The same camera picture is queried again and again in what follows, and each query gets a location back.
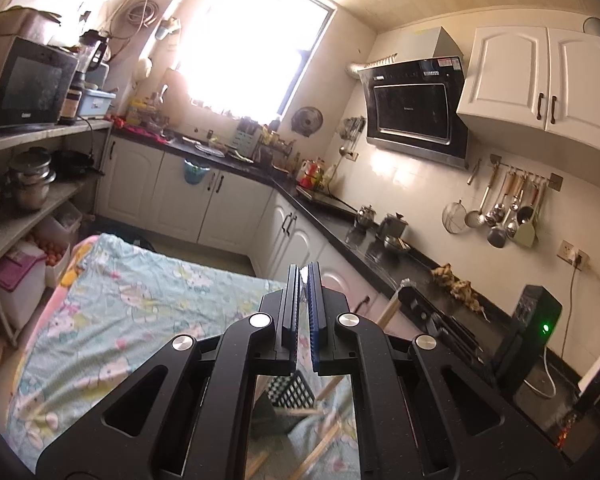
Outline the black countertop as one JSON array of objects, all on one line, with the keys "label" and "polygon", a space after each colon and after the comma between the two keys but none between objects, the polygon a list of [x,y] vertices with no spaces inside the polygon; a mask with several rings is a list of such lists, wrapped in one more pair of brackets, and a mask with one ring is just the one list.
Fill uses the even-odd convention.
[{"label": "black countertop", "polygon": [[509,315],[480,298],[472,313],[434,282],[434,262],[416,249],[390,252],[374,231],[353,226],[352,214],[310,202],[272,172],[217,158],[192,144],[172,145],[127,131],[107,142],[98,211],[139,230],[220,252],[242,254],[260,278],[288,264],[317,260],[342,285],[352,307],[373,313],[385,306],[401,280],[411,284],[391,321],[397,330],[422,328],[424,314],[438,311],[473,333],[483,360],[512,329]]}]

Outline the green perforated utensil basket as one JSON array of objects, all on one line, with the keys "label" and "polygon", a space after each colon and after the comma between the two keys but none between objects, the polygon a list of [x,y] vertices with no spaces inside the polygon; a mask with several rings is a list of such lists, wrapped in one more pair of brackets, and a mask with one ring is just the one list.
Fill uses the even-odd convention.
[{"label": "green perforated utensil basket", "polygon": [[253,407],[250,431],[254,438],[289,434],[303,419],[317,413],[314,394],[300,370],[268,378]]}]

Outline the Hello Kitty tablecloth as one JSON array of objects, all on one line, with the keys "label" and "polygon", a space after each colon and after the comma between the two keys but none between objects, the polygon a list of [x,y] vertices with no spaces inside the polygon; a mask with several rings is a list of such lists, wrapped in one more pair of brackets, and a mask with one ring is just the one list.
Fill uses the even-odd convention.
[{"label": "Hello Kitty tablecloth", "polygon": [[[284,286],[156,254],[110,234],[84,240],[18,364],[4,423],[9,446],[34,468],[44,448],[167,341],[221,335]],[[297,370],[317,413],[289,434],[254,438],[250,431],[248,462],[259,479],[358,478],[350,382],[314,374],[306,340],[298,351]]]}]

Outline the steel kettle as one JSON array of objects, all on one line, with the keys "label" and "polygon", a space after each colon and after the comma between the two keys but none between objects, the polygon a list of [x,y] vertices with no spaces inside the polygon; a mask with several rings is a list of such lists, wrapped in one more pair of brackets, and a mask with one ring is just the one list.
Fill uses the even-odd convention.
[{"label": "steel kettle", "polygon": [[380,240],[384,240],[387,236],[397,238],[398,240],[407,240],[408,235],[408,222],[404,219],[402,214],[395,212],[394,214],[386,214],[385,218],[382,219],[376,237]]}]

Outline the metal strainer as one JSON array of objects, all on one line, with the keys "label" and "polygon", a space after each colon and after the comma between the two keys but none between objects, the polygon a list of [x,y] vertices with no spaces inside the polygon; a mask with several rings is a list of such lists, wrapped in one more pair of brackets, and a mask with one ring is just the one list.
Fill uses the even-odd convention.
[{"label": "metal strainer", "polygon": [[442,226],[449,234],[460,234],[467,228],[465,223],[466,209],[462,200],[447,204],[441,214]]}]

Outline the green hanging spatula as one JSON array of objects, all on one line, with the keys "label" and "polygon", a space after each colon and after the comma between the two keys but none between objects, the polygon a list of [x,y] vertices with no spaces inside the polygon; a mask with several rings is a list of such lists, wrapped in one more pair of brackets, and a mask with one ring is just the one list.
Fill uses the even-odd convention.
[{"label": "green hanging spatula", "polygon": [[534,200],[528,206],[521,208],[520,212],[524,215],[524,221],[518,222],[518,229],[514,235],[514,242],[524,248],[532,248],[536,239],[535,223],[540,213],[542,201],[547,188],[547,182],[543,180],[538,186]]}]

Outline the pink lidded storage box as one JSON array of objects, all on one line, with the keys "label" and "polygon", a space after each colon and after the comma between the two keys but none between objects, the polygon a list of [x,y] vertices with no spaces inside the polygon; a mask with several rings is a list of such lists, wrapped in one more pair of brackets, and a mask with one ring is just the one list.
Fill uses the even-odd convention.
[{"label": "pink lidded storage box", "polygon": [[20,240],[0,259],[0,300],[16,330],[29,322],[45,289],[46,255]]}]

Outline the teal hanging bowl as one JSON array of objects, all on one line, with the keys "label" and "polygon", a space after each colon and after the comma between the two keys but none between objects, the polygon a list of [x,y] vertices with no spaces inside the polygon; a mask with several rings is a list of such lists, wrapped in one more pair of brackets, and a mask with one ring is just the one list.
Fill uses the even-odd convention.
[{"label": "teal hanging bowl", "polygon": [[185,182],[190,185],[201,183],[211,170],[208,166],[202,166],[191,162],[188,159],[183,160],[183,174]]}]

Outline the stacked steel pots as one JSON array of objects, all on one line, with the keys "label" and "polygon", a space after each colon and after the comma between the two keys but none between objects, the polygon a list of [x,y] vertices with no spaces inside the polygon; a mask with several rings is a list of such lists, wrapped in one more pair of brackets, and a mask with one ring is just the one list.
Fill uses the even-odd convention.
[{"label": "stacked steel pots", "polygon": [[29,148],[9,161],[8,178],[18,207],[25,211],[40,210],[50,185],[56,180],[52,155],[46,148]]}]

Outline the black range hood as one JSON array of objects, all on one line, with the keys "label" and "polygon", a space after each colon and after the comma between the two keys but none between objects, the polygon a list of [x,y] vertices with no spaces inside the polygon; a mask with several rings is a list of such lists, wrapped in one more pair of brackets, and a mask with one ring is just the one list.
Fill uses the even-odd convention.
[{"label": "black range hood", "polygon": [[463,53],[442,27],[403,36],[393,54],[358,71],[366,104],[367,142],[465,169],[469,132],[457,115]]}]

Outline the light blue plastic box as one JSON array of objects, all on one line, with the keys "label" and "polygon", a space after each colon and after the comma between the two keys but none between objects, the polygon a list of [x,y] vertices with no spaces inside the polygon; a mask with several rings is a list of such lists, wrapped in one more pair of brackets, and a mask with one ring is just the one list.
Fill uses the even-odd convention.
[{"label": "light blue plastic box", "polygon": [[76,114],[85,119],[104,118],[116,96],[114,92],[85,88]]}]

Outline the white upper cabinet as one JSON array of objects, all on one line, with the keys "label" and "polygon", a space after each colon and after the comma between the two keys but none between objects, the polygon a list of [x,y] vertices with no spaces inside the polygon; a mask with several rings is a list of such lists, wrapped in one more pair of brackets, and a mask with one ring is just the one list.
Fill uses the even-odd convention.
[{"label": "white upper cabinet", "polygon": [[600,37],[536,26],[476,29],[457,114],[474,133],[513,150],[494,122],[546,132],[600,152]]}]

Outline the black microwave oven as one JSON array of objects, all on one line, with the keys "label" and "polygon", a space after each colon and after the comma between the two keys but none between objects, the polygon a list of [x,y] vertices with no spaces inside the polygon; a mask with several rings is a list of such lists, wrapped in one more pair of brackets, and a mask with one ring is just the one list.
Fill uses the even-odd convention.
[{"label": "black microwave oven", "polygon": [[0,36],[0,130],[58,121],[78,60],[18,36]]}]

